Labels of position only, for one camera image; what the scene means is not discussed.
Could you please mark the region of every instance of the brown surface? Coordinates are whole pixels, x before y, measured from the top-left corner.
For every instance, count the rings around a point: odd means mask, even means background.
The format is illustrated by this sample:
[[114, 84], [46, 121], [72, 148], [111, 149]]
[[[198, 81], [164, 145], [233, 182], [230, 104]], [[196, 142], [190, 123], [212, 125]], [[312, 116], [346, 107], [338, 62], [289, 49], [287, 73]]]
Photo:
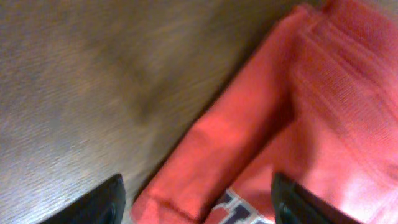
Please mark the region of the brown surface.
[[0, 223], [43, 220], [117, 172], [127, 211], [299, 0], [33, 2], [0, 7]]

